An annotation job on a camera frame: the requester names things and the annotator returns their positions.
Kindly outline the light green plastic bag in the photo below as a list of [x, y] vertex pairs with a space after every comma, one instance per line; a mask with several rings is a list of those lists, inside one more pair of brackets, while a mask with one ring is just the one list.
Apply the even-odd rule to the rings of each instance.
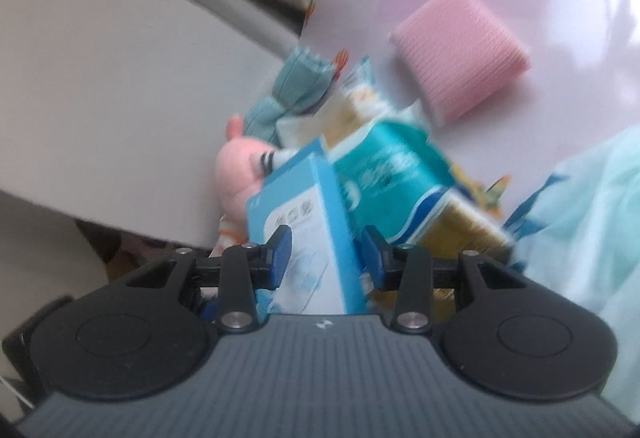
[[605, 399], [639, 418], [639, 129], [555, 167], [504, 226], [512, 265], [597, 314], [618, 343]]

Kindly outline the gold snack packet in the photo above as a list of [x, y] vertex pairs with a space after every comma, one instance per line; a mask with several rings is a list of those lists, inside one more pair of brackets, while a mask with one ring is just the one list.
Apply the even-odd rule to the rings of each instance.
[[506, 264], [514, 242], [491, 216], [457, 191], [447, 190], [418, 230], [416, 245], [436, 258], [454, 259], [463, 252], [477, 252]]

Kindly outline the teal tissue pack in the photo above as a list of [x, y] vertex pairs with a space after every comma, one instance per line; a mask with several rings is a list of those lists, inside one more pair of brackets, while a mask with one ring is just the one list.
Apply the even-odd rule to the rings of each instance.
[[360, 240], [372, 226], [390, 243], [414, 238], [456, 182], [423, 129], [399, 120], [362, 126], [328, 152], [341, 183], [350, 228]]

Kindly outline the pink folded towel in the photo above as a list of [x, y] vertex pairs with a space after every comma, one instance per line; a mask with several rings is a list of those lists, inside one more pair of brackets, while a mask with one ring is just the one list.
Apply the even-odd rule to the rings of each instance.
[[441, 125], [455, 122], [530, 68], [522, 43], [480, 0], [429, 0], [390, 39]]

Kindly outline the blue white tissue box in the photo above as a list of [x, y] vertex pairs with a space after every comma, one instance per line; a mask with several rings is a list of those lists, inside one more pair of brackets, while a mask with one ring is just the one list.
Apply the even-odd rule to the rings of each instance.
[[252, 243], [264, 244], [282, 224], [292, 231], [280, 286], [256, 293], [259, 317], [367, 312], [341, 187], [320, 140], [273, 169], [246, 216]]

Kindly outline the teal folded cloth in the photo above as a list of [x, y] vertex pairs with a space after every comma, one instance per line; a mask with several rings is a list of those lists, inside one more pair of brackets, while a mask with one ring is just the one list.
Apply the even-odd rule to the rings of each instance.
[[280, 69], [270, 94], [244, 116], [243, 135], [280, 148], [277, 122], [299, 116], [318, 104], [330, 90], [337, 65], [308, 48], [291, 50]]

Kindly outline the pink plush pig toy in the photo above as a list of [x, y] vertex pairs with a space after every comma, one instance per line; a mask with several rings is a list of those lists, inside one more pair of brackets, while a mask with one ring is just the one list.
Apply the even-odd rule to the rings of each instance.
[[248, 200], [262, 190], [262, 183], [295, 154], [270, 143], [243, 135], [243, 119], [229, 118], [226, 143], [215, 161], [215, 186], [224, 213], [236, 222], [246, 221]]

